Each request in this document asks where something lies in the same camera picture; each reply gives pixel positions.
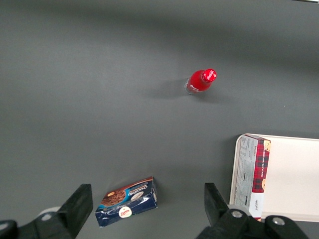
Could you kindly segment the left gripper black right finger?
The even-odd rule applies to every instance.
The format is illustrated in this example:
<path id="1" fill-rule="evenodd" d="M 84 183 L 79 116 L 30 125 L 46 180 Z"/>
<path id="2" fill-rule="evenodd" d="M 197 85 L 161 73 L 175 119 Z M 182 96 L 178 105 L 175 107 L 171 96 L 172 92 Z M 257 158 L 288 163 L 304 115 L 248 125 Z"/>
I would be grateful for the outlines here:
<path id="1" fill-rule="evenodd" d="M 204 185 L 204 206 L 210 226 L 198 239 L 307 239 L 291 219 L 270 215 L 259 222 L 241 209 L 231 209 L 214 183 Z"/>

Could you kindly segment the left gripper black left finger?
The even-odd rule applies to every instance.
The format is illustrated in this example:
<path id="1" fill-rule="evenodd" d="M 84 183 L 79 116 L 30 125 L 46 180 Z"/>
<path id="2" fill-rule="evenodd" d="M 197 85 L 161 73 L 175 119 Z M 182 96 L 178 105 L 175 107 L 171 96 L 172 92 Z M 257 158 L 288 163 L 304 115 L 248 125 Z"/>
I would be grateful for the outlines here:
<path id="1" fill-rule="evenodd" d="M 82 184 L 56 212 L 46 212 L 19 227 L 14 220 L 0 222 L 2 239 L 74 239 L 93 210 L 91 184 Z"/>

